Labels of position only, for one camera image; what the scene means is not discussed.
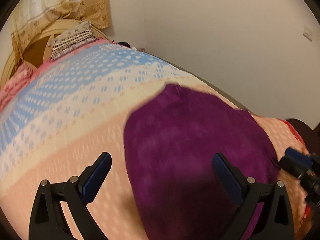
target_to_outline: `silver bolt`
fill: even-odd
[[[277,184],[278,184],[279,187],[283,187],[284,186],[284,183],[281,180],[278,180]]]
[[[248,177],[247,182],[249,182],[250,184],[253,184],[256,182],[256,180],[253,177]]]
[[[40,182],[41,186],[45,186],[48,184],[48,181],[46,179],[44,179],[43,181]]]
[[[72,182],[72,183],[75,183],[75,182],[77,182],[78,181],[78,177],[77,176],[72,176],[71,178],[70,178],[70,182]]]

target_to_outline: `beige curtain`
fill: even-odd
[[[69,0],[71,14],[68,18],[86,21],[91,20],[99,29],[110,26],[109,0]]]
[[[91,20],[96,28],[109,27],[109,0],[21,0],[11,17],[17,68],[32,40],[57,19]]]
[[[20,0],[11,14],[15,68],[23,62],[22,54],[33,38],[70,12],[68,0]]]

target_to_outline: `bed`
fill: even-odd
[[[47,41],[79,22],[55,20],[33,38],[23,58],[40,67],[48,58]],[[216,95],[235,109],[240,106],[191,73],[148,53],[115,44],[98,29],[93,30],[101,40],[56,61],[0,113],[0,221],[13,239],[28,239],[31,208],[40,181],[66,181],[80,174],[102,152],[112,154],[112,169],[88,210],[109,239],[147,239],[125,166],[123,131],[130,114],[168,83]],[[14,72],[12,53],[1,87]],[[308,152],[289,122],[252,117],[268,135],[278,159],[287,147]],[[286,173],[280,172],[278,178],[287,186],[298,231],[304,192]],[[81,239],[66,205],[63,210],[74,237]]]

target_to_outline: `patterned bed sheet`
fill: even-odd
[[[101,42],[57,62],[22,90],[0,115],[0,206],[22,239],[28,239],[33,200],[41,180],[79,175],[101,152],[113,164],[96,199],[87,207],[109,239],[147,239],[137,213],[124,162],[123,130],[134,109],[179,83],[230,101],[193,75],[147,53]],[[305,147],[281,120],[254,116],[278,158],[287,147]],[[303,192],[291,185],[295,221]],[[82,239],[63,203],[74,237]]]

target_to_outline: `purple cloth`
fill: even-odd
[[[276,182],[276,152],[248,111],[166,85],[129,117],[125,161],[149,240],[217,239],[236,211],[212,172],[215,153],[261,183]],[[261,205],[246,230],[253,232]]]

